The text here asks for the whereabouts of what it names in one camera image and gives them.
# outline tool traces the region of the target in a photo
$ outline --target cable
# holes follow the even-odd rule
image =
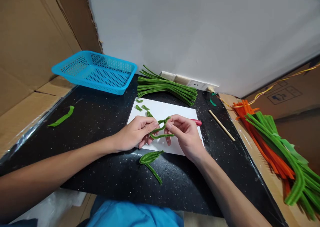
[[[288,80],[289,78],[294,77],[294,76],[297,76],[297,75],[300,75],[300,74],[302,74],[302,73],[304,73],[304,72],[314,70],[314,69],[316,69],[316,68],[319,67],[319,66],[320,66],[320,64],[317,64],[317,65],[315,65],[314,67],[311,67],[311,68],[306,69],[306,70],[303,70],[303,71],[299,71],[299,72],[297,72],[296,74],[293,74],[293,75],[291,75],[291,76],[288,76],[287,78],[284,78],[284,79],[281,79],[281,80],[276,81],[276,82],[275,82],[272,86],[270,86],[268,89],[266,89],[265,91],[257,94],[257,95],[255,96],[255,98],[254,98],[252,101],[250,101],[248,104],[249,104],[249,105],[253,104],[260,96],[262,96],[263,94],[265,94],[266,92],[268,92],[269,90],[271,90],[271,89],[272,89],[276,84],[278,84],[279,82]],[[228,105],[223,99],[221,99],[218,95],[216,95],[216,96],[217,96],[224,104],[226,104],[226,105],[227,105],[228,107],[230,107],[230,108],[240,108],[240,107],[243,107],[243,106],[229,106],[229,105]]]

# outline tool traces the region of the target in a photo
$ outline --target white paper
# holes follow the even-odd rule
[[[176,106],[176,105],[172,105],[172,104],[167,104],[167,103],[163,103],[163,102],[158,102],[158,101],[152,101],[152,100],[148,100],[148,99],[144,99],[144,98],[140,98],[139,100],[143,100],[142,103],[138,103],[136,101],[134,101],[133,107],[131,109],[131,113],[129,115],[129,119],[128,119],[128,123],[130,123],[134,117],[136,117],[137,115],[140,116],[147,116],[147,111],[143,110],[143,111],[138,111],[135,106],[142,106],[145,105],[147,108],[150,109],[150,113],[153,115],[153,117],[156,120],[162,120],[167,118],[170,115],[174,115],[174,114],[179,114],[181,116],[184,116],[186,118],[189,119],[198,119],[197,117],[197,113],[195,109],[192,108],[187,108],[187,107],[181,107],[181,106]],[[199,136],[202,140],[202,135],[201,135],[201,130],[200,127],[198,126],[198,132],[199,132]],[[164,152],[167,153],[171,153],[171,154],[178,154],[178,155],[185,155],[182,151],[182,149],[179,146],[178,143],[178,139],[174,136],[171,138],[171,145],[168,146],[166,139],[160,138],[160,139],[155,139],[153,140],[153,142],[148,145],[144,145],[142,148],[144,149],[149,149],[149,150],[155,150],[155,151],[161,151],[164,150]]]

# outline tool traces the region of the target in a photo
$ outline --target chopstick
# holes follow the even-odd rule
[[[232,135],[229,133],[229,131],[227,131],[227,129],[223,126],[223,124],[218,120],[218,118],[214,115],[214,113],[212,113],[211,110],[209,110],[210,114],[213,116],[213,118],[219,123],[219,125],[222,127],[222,129],[227,133],[227,135],[233,140],[236,141]]]

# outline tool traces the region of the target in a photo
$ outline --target black table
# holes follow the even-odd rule
[[[47,157],[80,148],[126,125],[135,97],[135,75],[122,96],[78,86],[55,106],[27,141],[0,166],[0,175],[35,163]],[[285,220],[272,198],[246,147],[238,135],[221,101],[208,92],[198,91],[196,109],[202,121],[204,145],[210,155],[227,173],[233,183],[253,203],[273,226],[283,226]],[[155,93],[144,98],[188,107],[169,93]],[[52,128],[48,124],[75,107],[71,117]],[[219,118],[236,139],[232,141],[208,110]],[[105,156],[75,174],[63,188],[103,195],[109,199],[128,200],[169,207],[206,215],[223,217],[205,180],[185,156],[164,153],[153,164],[163,180],[162,186],[148,168],[139,164],[149,150],[130,151]]]

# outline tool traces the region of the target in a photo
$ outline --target left hand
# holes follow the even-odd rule
[[[153,138],[149,133],[159,128],[158,122],[153,117],[136,116],[121,131],[114,134],[112,138],[115,143],[115,152],[130,150],[139,144],[139,149],[145,144],[150,144]]]

